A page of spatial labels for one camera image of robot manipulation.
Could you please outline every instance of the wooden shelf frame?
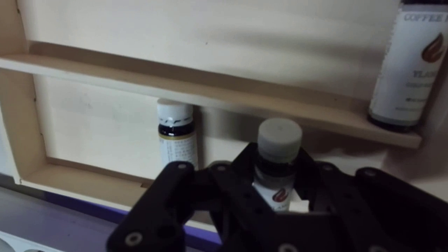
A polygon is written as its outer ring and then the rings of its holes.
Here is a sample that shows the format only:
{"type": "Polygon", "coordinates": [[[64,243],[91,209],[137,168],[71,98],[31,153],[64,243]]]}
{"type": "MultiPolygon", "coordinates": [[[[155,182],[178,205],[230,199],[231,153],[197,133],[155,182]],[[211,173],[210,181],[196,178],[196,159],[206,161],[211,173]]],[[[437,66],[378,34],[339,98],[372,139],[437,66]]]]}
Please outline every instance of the wooden shelf frame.
{"type": "Polygon", "coordinates": [[[421,143],[416,133],[371,125],[365,103],[305,89],[48,44],[32,44],[29,54],[3,55],[0,68],[260,118],[288,117],[308,128],[406,149],[421,143]]]}

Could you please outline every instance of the bottle cap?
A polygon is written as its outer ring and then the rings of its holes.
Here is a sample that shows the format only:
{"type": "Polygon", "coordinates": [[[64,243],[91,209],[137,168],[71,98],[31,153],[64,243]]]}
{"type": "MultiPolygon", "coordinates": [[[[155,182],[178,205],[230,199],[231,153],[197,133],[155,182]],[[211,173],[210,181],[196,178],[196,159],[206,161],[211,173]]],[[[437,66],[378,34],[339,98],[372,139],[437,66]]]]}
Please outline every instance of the bottle cap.
{"type": "Polygon", "coordinates": [[[171,100],[157,101],[158,124],[179,128],[193,122],[193,107],[171,100]]]}
{"type": "Polygon", "coordinates": [[[301,147],[302,129],[290,119],[272,118],[258,132],[258,153],[272,163],[291,163],[301,147]]]}

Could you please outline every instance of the white bottle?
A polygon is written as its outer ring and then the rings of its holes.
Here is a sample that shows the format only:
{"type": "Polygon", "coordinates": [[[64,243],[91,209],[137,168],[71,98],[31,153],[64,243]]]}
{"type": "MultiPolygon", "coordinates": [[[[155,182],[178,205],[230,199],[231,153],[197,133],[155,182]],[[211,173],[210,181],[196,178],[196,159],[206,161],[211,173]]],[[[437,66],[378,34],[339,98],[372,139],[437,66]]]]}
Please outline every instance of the white bottle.
{"type": "Polygon", "coordinates": [[[169,100],[158,100],[158,136],[161,167],[172,161],[188,161],[197,170],[197,147],[193,107],[169,100]]]}
{"type": "Polygon", "coordinates": [[[290,119],[265,121],[258,135],[253,188],[274,212],[287,212],[302,131],[290,119]]]}
{"type": "Polygon", "coordinates": [[[370,105],[371,122],[406,131],[424,110],[447,52],[448,6],[405,0],[370,105]]]}

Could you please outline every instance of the bottle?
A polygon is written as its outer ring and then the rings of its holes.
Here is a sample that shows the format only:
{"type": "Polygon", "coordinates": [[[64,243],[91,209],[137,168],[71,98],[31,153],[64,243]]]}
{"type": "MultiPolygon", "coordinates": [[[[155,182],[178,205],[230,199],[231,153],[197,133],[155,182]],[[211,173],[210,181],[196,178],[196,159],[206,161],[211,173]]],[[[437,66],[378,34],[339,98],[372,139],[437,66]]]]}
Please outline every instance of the bottle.
{"type": "Polygon", "coordinates": [[[162,168],[172,161],[188,161],[197,170],[193,107],[158,100],[157,114],[162,168]]]}
{"type": "Polygon", "coordinates": [[[258,133],[253,188],[274,212],[287,212],[302,129],[290,119],[265,121],[258,133]]]}
{"type": "Polygon", "coordinates": [[[402,3],[370,105],[372,124],[398,132],[417,125],[447,52],[447,3],[402,3]]]}

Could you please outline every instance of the white bottle cap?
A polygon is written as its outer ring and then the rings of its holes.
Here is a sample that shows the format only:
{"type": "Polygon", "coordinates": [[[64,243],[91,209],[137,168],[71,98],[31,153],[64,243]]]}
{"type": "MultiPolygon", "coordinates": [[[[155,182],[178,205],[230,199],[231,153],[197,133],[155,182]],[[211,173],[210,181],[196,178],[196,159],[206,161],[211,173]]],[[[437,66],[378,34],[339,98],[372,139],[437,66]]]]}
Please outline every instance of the white bottle cap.
{"type": "Polygon", "coordinates": [[[302,129],[290,119],[272,118],[258,132],[258,153],[272,163],[291,163],[301,147],[302,129]]]}
{"type": "Polygon", "coordinates": [[[179,128],[193,122],[193,107],[171,100],[157,101],[158,124],[179,128]]]}

